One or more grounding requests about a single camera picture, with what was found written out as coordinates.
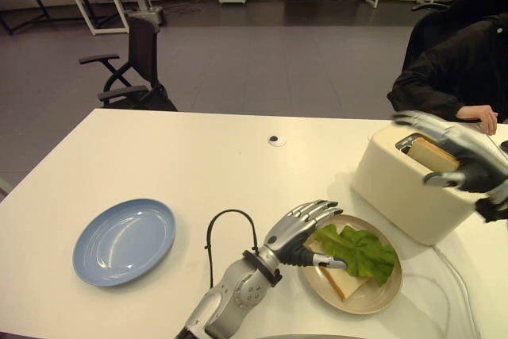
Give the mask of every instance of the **robotic hand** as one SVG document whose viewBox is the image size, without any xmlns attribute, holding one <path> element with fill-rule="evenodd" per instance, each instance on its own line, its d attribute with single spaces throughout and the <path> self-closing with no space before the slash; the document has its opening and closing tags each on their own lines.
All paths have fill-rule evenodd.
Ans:
<svg viewBox="0 0 508 339">
<path fill-rule="evenodd" d="M 424 184 L 485 193 L 487 197 L 476 202 L 476 210 L 485 218 L 485 222 L 508 218 L 506 158 L 494 155 L 489 147 L 463 126 L 451 125 L 430 114 L 402 111 L 394 115 L 394 123 L 420 130 L 459 161 L 456 171 L 430 173 L 423 179 Z"/>
<path fill-rule="evenodd" d="M 221 282 L 204 295 L 176 339 L 229 339 L 268 289 L 282 279 L 279 264 L 346 268 L 341 258 L 303 247 L 324 220 L 341 213 L 337 202 L 326 200 L 308 202 L 287 213 L 270 230 L 259 251 L 245 251 L 244 258 L 229 266 Z"/>
</svg>

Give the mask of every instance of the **toast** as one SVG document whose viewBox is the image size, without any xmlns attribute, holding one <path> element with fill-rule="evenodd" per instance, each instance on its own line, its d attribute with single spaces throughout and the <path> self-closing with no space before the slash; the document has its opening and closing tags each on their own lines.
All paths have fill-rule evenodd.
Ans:
<svg viewBox="0 0 508 339">
<path fill-rule="evenodd" d="M 308 244 L 307 248 L 314 252 L 323 253 L 321 246 L 316 241 Z M 348 272 L 344 269 L 330 269 L 320 267 L 320 270 L 343 301 L 347 300 L 351 295 L 355 293 L 355 291 L 357 291 L 368 280 L 370 280 L 370 278 L 367 277 L 353 277 L 349 275 Z"/>
<path fill-rule="evenodd" d="M 407 155 L 431 171 L 455 171 L 459 167 L 453 156 L 425 138 L 416 139 Z"/>
</svg>

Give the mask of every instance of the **black jacket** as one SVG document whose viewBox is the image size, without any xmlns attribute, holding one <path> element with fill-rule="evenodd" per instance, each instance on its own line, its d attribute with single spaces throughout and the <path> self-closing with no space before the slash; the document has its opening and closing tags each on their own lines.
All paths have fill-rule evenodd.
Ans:
<svg viewBox="0 0 508 339">
<path fill-rule="evenodd" d="M 394 109 L 420 110 L 456 121 L 462 106 L 490 105 L 508 112 L 508 13 L 461 29 L 412 63 L 388 93 Z"/>
</svg>

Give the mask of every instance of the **blue plate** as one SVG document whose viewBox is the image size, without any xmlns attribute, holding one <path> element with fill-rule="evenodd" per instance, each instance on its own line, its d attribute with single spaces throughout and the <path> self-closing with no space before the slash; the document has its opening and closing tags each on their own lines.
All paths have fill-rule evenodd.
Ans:
<svg viewBox="0 0 508 339">
<path fill-rule="evenodd" d="M 72 262 L 95 286 L 132 281 L 156 266 L 175 239 L 175 217 L 162 202 L 139 198 L 99 214 L 81 233 Z"/>
</svg>

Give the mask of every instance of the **black office chair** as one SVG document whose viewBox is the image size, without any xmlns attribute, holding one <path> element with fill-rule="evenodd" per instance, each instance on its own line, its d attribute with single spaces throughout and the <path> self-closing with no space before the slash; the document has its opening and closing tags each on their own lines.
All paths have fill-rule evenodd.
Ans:
<svg viewBox="0 0 508 339">
<path fill-rule="evenodd" d="M 85 57 L 80 64 L 100 62 L 113 73 L 104 85 L 103 92 L 97 94 L 108 109 L 141 109 L 178 111 L 167 96 L 166 89 L 157 77 L 157 33 L 159 26 L 151 21 L 129 18 L 129 61 L 116 69 L 110 60 L 120 58 L 118 55 L 101 55 Z M 137 71 L 143 79 L 150 82 L 150 89 L 145 86 L 134 87 L 123 76 L 130 68 Z M 120 80 L 126 87 L 111 90 L 111 86 Z"/>
<path fill-rule="evenodd" d="M 435 3 L 419 9 L 438 9 L 425 15 L 413 28 L 402 69 L 409 67 L 424 51 L 448 39 L 454 32 L 486 16 L 508 12 L 508 0 L 456 0 L 443 9 Z"/>
</svg>

